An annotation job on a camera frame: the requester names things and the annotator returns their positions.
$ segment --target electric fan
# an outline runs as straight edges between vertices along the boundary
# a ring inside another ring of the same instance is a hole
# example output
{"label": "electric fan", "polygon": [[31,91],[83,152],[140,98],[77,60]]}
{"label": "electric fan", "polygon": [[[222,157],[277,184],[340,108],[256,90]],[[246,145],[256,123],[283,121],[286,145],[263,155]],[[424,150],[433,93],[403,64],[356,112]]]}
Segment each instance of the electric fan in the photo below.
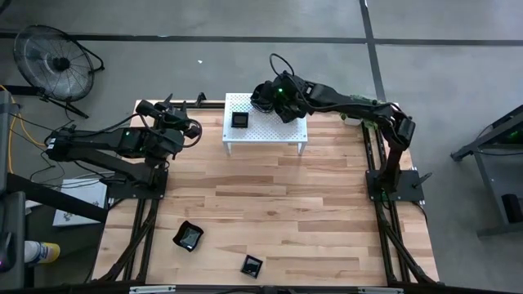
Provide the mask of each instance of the electric fan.
{"label": "electric fan", "polygon": [[[89,55],[101,65],[93,68]],[[13,95],[40,96],[84,118],[71,105],[92,89],[94,73],[104,69],[103,60],[67,33],[46,25],[30,25],[15,39],[14,57],[18,70],[31,87],[6,86]]]}

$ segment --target wooden table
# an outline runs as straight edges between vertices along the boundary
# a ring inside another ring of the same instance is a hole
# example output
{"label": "wooden table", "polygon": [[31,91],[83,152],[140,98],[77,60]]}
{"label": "wooden table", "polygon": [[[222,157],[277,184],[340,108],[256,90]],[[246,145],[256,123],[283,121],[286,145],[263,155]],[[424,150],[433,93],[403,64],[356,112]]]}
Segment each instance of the wooden table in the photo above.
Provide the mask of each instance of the wooden table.
{"label": "wooden table", "polygon": [[[171,162],[147,283],[386,285],[360,127],[344,125],[336,114],[315,114],[308,118],[309,144],[301,157],[295,145],[278,144],[235,145],[228,158],[223,110],[190,110],[189,116],[202,123],[203,138]],[[132,120],[139,125],[140,119]],[[406,152],[402,167],[410,165]],[[423,214],[411,203],[397,206],[405,246],[437,280]],[[127,246],[135,210],[129,199],[109,213],[93,278]],[[205,231],[191,253],[172,242],[185,220]],[[258,279],[239,272],[246,254],[264,261]],[[394,250],[392,256],[400,277]]]}

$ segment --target yellow object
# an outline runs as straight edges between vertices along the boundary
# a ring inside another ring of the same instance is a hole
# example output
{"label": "yellow object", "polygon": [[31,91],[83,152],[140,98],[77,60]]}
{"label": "yellow object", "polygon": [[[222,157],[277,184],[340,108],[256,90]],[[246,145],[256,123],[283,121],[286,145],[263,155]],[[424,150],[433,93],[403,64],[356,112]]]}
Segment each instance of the yellow object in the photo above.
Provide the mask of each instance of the yellow object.
{"label": "yellow object", "polygon": [[[4,91],[7,91],[7,89],[3,86],[3,85],[0,85],[0,88],[2,88]],[[16,103],[15,101],[15,98],[11,95],[11,99],[13,100],[13,104]],[[27,135],[27,137],[33,142],[35,143],[36,145],[40,145],[42,147],[45,147],[46,145],[45,144],[42,144],[42,143],[39,143],[37,142],[30,134],[29,132],[25,129],[25,125],[24,125],[24,121],[21,120],[22,119],[22,114],[20,114],[20,116],[16,116],[13,118],[13,121],[11,122],[11,127],[10,127],[10,131],[9,131],[9,145],[8,145],[8,148],[7,148],[7,166],[9,168],[9,172],[11,174],[14,174],[14,171],[13,171],[13,163],[12,163],[12,159],[11,159],[11,142],[12,142],[12,137],[13,137],[13,132],[12,132],[12,129],[13,127],[15,126],[15,122],[16,122],[16,118],[20,118],[20,125],[22,126],[22,131],[24,131],[25,135]]]}

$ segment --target small white table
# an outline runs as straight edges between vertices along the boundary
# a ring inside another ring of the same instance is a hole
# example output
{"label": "small white table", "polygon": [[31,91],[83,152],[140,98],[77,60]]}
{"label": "small white table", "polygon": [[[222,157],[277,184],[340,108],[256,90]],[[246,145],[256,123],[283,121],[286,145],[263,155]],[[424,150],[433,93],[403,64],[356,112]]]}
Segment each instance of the small white table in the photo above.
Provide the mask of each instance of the small white table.
{"label": "small white table", "polygon": [[[223,146],[230,156],[232,143],[297,143],[298,155],[308,142],[307,120],[297,118],[283,123],[276,112],[264,114],[251,105],[249,93],[227,93],[223,113]],[[248,127],[232,127],[232,113],[248,113]]]}

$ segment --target table leg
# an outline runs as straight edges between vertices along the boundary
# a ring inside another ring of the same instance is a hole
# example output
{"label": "table leg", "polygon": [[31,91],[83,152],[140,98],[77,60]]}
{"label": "table leg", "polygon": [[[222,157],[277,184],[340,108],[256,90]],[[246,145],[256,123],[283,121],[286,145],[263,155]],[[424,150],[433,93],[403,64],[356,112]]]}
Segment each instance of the table leg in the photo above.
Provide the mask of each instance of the table leg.
{"label": "table leg", "polygon": [[232,151],[232,144],[231,143],[227,143],[227,142],[223,142],[223,147],[225,147],[226,149],[226,153],[227,153],[227,156],[230,156],[230,152]]}
{"label": "table leg", "polygon": [[307,142],[298,143],[297,144],[297,154],[302,155],[303,151],[305,150],[305,146],[307,146]]}

